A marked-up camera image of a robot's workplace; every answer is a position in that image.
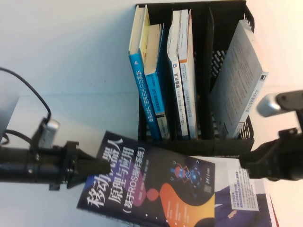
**robotic arm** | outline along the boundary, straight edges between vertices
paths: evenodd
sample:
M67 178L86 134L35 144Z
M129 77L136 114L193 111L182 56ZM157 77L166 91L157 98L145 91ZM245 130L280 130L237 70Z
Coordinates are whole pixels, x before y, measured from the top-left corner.
M296 111L303 127L303 91L267 95L258 105L264 117ZM29 149L0 146L0 182L46 183L59 190L66 183L70 189L86 181L89 175L108 174L110 164L87 155L68 141L64 147L52 147L59 124L43 119L31 139ZM264 143L256 150L240 155L242 168L250 178L270 180L303 179L303 135L297 129L279 132L279 139Z
M257 109L264 117L295 111L303 129L303 90L267 95ZM296 128L279 131L279 139L239 156L239 160L250 178L303 179L303 135Z

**dark blue book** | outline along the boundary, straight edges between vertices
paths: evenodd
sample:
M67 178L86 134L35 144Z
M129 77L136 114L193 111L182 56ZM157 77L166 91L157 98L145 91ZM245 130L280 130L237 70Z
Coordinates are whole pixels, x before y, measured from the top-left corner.
M145 227L214 227L214 163L110 132L97 158L111 172L88 177L78 209Z

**orange graphic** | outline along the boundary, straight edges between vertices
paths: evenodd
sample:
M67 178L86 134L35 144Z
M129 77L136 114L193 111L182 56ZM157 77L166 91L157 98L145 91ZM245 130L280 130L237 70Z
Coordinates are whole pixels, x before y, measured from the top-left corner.
M214 195L201 206L191 206L183 202L168 183L161 187L159 195L171 227L193 227L202 219L214 218Z

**white wall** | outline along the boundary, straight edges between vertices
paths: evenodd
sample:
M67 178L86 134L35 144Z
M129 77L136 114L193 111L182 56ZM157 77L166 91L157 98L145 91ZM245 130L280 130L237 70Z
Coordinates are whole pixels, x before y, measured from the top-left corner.
M174 0L0 0L0 65L42 94L136 91L126 54L134 5L168 1ZM303 3L247 4L271 67L266 86L302 85ZM16 93L30 93L0 76L0 90L13 86Z
M302 86L303 2L247 0L255 35L270 65L266 87Z

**book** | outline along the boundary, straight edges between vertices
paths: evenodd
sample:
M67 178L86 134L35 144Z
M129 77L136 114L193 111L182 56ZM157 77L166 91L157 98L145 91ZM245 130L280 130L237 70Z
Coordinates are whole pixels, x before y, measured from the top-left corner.
M169 37L167 42L167 55L169 58L172 82L174 83L175 98L178 109L177 134L182 136L183 139L188 139L188 128L183 96L182 78L178 58L180 15L181 11L173 11L172 23L169 29Z
M178 57L180 62L189 135L191 139L197 139L196 78L193 48L191 10L188 13L188 10L185 9L181 11Z
M164 74L164 25L151 25L148 29L144 74L151 95L161 137L170 139L166 115L165 74Z
M151 96L144 75L144 61L146 55L147 33L150 25L147 5L144 8L136 7L133 28L129 42L128 56L133 69L134 78L138 87L140 100L145 112L153 140L161 140L160 130L156 121Z
M250 179L238 159L196 158L215 163L214 227L277 227L264 179Z
M130 226L214 226L214 163L108 131L97 158L111 172L88 177L78 209Z
M220 137L238 137L268 72L248 22L240 20L210 94Z

